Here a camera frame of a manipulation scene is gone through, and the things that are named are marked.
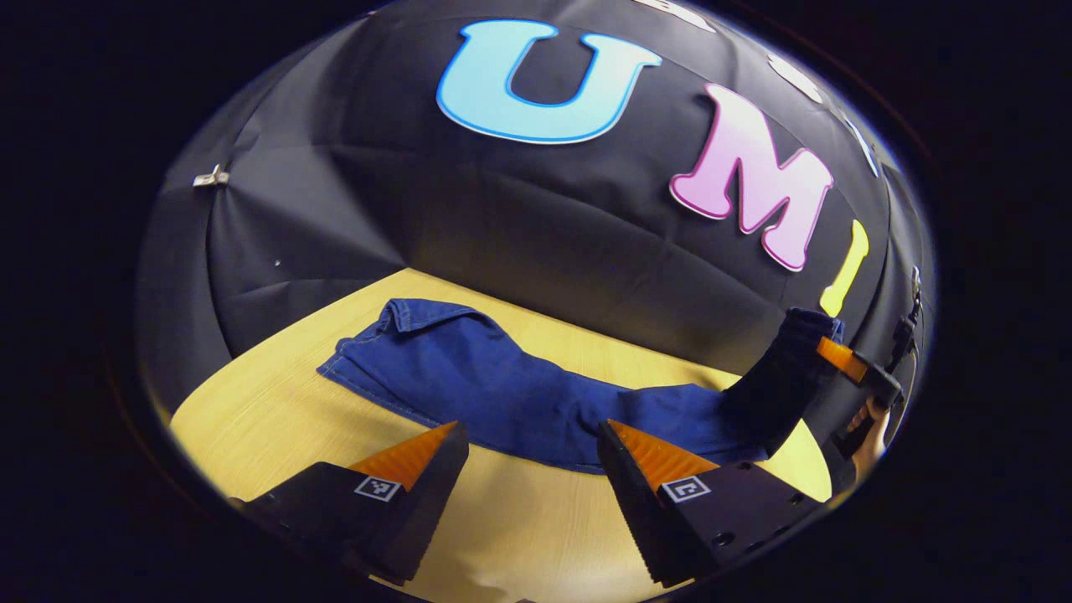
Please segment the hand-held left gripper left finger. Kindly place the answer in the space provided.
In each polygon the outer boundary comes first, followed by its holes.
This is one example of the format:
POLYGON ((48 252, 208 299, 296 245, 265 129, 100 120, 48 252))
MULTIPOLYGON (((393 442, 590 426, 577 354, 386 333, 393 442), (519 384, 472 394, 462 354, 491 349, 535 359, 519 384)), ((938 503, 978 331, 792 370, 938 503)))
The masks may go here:
POLYGON ((470 455, 451 421, 363 461, 318 461, 239 512, 301 556, 394 586, 413 580, 470 455))

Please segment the black backdrop cloth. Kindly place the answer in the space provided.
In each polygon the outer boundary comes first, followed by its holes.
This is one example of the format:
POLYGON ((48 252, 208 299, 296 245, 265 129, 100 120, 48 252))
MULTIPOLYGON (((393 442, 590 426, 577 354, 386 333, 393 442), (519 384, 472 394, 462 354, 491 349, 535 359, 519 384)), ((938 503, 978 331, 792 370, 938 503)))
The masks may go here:
POLYGON ((402 270, 467 286, 627 343, 742 374, 788 307, 819 308, 861 223, 870 249, 843 298, 845 337, 889 358, 921 271, 921 386, 937 326, 938 263, 915 170, 860 95, 800 47, 739 16, 662 0, 397 0, 314 39, 202 127, 157 194, 137 278, 137 357, 169 415, 188 394, 303 317, 402 270), (472 23, 555 27, 513 91, 569 100, 594 58, 583 36, 654 52, 615 126, 537 145, 441 111, 441 76, 472 23), (766 118, 777 159, 814 152, 833 187, 789 271, 753 232, 673 197, 714 119, 705 85, 766 118), (192 187, 217 163, 229 183, 192 187))

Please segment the blue denim jeans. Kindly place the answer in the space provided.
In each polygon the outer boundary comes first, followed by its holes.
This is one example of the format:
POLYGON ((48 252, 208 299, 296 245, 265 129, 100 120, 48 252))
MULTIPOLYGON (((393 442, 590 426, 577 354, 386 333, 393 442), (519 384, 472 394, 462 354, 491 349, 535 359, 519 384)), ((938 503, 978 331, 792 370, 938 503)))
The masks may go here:
POLYGON ((601 473, 597 432, 615 420, 712 464, 766 461, 835 368, 835 317, 791 307, 762 358, 727 389, 693 383, 628 389, 536 358, 490 317, 448 302, 394 298, 338 340, 318 373, 428 427, 459 420, 470 440, 525 461, 601 473))

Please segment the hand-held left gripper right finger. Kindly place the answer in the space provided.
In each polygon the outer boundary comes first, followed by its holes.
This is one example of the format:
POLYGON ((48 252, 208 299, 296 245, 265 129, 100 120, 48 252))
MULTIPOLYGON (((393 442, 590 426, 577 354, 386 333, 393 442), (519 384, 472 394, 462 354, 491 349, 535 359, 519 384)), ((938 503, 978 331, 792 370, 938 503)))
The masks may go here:
POLYGON ((597 454, 654 583, 670 588, 734 571, 819 510, 756 464, 719 466, 616 420, 597 454))

